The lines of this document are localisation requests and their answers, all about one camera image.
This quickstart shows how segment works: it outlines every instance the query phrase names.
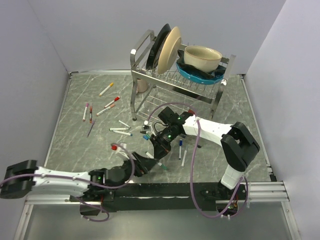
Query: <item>beige plate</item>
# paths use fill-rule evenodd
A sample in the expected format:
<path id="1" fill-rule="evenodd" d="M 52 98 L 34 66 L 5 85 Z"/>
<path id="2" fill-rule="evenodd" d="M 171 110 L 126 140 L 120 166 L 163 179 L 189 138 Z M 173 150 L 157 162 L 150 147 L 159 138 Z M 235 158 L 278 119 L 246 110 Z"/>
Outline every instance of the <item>beige plate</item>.
<path id="1" fill-rule="evenodd" d="M 158 62 L 158 74 L 164 74 L 174 64 L 181 44 L 181 34 L 175 26 L 167 36 Z"/>

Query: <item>white wall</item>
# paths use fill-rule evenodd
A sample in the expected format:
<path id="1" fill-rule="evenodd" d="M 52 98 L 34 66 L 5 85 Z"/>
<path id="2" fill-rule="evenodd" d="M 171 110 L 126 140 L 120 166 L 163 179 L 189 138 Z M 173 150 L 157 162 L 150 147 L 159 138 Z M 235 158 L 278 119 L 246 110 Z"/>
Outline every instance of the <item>white wall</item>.
<path id="1" fill-rule="evenodd" d="M 44 163 L 68 73 L 26 0 L 0 1 L 0 180 L 7 166 Z M 15 234 L 24 199 L 0 199 L 0 239 Z"/>
<path id="2" fill-rule="evenodd" d="M 320 1 L 287 0 L 245 81 L 302 238 L 319 239 Z"/>
<path id="3" fill-rule="evenodd" d="M 244 74 L 285 0 L 29 0 L 69 72 L 129 69 L 147 30 L 179 26 L 182 40 L 237 55 Z"/>

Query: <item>marble tabletop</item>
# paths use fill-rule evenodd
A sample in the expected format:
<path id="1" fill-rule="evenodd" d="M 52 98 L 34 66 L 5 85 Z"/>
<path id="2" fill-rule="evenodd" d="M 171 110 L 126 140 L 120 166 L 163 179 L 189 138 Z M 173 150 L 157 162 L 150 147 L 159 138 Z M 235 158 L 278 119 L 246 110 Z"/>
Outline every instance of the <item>marble tabletop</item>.
<path id="1" fill-rule="evenodd" d="M 114 83 L 114 85 L 99 97 L 99 93 L 110 83 Z M 62 113 L 58 120 L 58 127 L 53 136 L 53 144 L 46 167 L 57 171 L 86 172 L 120 166 L 123 160 L 115 154 L 115 151 L 111 150 L 111 143 L 125 142 L 129 151 L 135 151 L 142 156 L 146 156 L 146 151 L 153 154 L 152 144 L 150 141 L 143 139 L 143 134 L 140 133 L 143 120 L 138 118 L 137 121 L 132 121 L 130 110 L 132 84 L 131 75 L 125 74 L 72 75 Z M 209 113 L 210 105 L 207 103 L 193 101 L 160 87 L 154 88 L 151 93 L 155 97 L 146 101 L 141 108 L 141 111 L 145 111 L 147 114 L 156 107 L 155 104 L 161 104 L 162 101 L 183 101 L 192 104 L 202 115 Z M 115 107 L 100 116 L 96 116 L 97 112 L 104 109 L 104 105 L 117 96 L 121 98 L 115 103 Z M 136 106 L 143 97 L 144 93 L 137 95 Z M 93 104 L 93 120 L 96 120 L 89 137 L 87 137 L 91 127 L 89 113 L 86 116 L 86 121 L 83 122 L 86 103 Z M 179 108 L 172 109 L 180 111 L 179 114 L 182 112 Z M 120 135 L 109 131 L 109 128 L 123 127 L 118 120 L 131 126 L 128 132 L 132 133 L 133 136 Z M 261 145 L 253 113 L 238 75 L 228 80 L 213 121 L 225 124 L 242 122 Z M 191 155 L 195 139 L 194 136 L 187 136 L 183 139 L 182 150 L 188 145 L 185 167 L 181 167 L 181 160 L 178 157 L 179 137 L 177 137 L 171 143 L 171 152 L 160 161 L 166 166 L 166 169 L 156 165 L 143 177 L 134 177 L 132 182 L 189 182 Z M 194 182 L 218 182 L 228 165 L 224 151 L 217 144 L 204 139 L 201 139 L 200 145 L 202 148 L 197 149 L 195 158 Z M 245 176 L 250 182 L 270 181 L 266 158 L 262 150 L 248 167 Z"/>

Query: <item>metal dish rack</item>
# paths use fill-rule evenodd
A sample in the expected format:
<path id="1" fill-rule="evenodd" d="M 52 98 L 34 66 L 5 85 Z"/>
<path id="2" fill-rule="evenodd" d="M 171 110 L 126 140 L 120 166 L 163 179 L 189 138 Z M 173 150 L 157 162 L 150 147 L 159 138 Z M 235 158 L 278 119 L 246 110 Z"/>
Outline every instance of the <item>metal dish rack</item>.
<path id="1" fill-rule="evenodd" d="M 150 39 L 150 43 L 143 50 L 141 55 L 136 60 L 136 53 L 142 47 L 142 45 Z M 133 80 L 131 100 L 130 100 L 130 109 L 132 114 L 132 120 L 136 121 L 137 116 L 146 119 L 148 117 L 148 113 L 142 112 L 141 108 L 145 102 L 148 102 L 153 105 L 160 105 L 165 103 L 162 99 L 153 96 L 151 92 L 154 88 L 158 88 L 161 91 L 169 91 L 170 93 L 177 93 L 178 95 L 184 95 L 194 100 L 199 100 L 210 104 L 209 107 L 210 113 L 209 118 L 213 118 L 214 113 L 218 107 L 219 101 L 222 97 L 224 89 L 227 85 L 228 79 L 230 77 L 231 68 L 235 61 L 236 56 L 231 55 L 230 58 L 223 57 L 221 59 L 220 65 L 226 67 L 223 79 L 213 85 L 204 85 L 198 84 L 193 81 L 190 81 L 184 77 L 182 77 L 178 70 L 170 71 L 170 69 L 164 74 L 158 74 L 157 69 L 147 70 L 146 62 L 141 64 L 141 61 L 145 58 L 146 54 L 150 51 L 156 40 L 155 32 L 153 30 L 147 30 L 140 40 L 135 44 L 134 49 L 130 52 L 130 64 L 131 64 L 131 75 Z M 180 49 L 184 50 L 187 45 L 181 44 Z M 144 97 L 140 102 L 139 106 L 136 108 L 136 97 L 137 97 L 137 86 L 138 79 L 145 80 L 149 83 L 149 89 L 143 94 Z M 183 107 L 175 108 L 181 109 L 185 111 L 186 109 Z"/>

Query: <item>blue plate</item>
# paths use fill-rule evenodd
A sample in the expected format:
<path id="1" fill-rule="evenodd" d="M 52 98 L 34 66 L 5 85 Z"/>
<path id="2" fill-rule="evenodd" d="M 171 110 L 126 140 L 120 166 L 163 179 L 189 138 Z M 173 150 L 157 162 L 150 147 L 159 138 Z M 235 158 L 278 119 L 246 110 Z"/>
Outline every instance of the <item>blue plate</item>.
<path id="1" fill-rule="evenodd" d="M 197 84 L 212 85 L 212 84 L 219 83 L 224 78 L 224 75 L 220 75 L 220 76 L 217 76 L 217 77 L 210 79 L 210 80 L 201 79 L 198 76 L 195 76 L 195 75 L 192 75 L 190 73 L 185 72 L 184 70 L 182 70 L 179 67 L 179 65 L 177 63 L 175 63 L 175 65 L 176 65 L 176 68 L 178 69 L 178 72 L 181 74 L 182 77 L 184 77 L 192 82 L 195 82 Z"/>

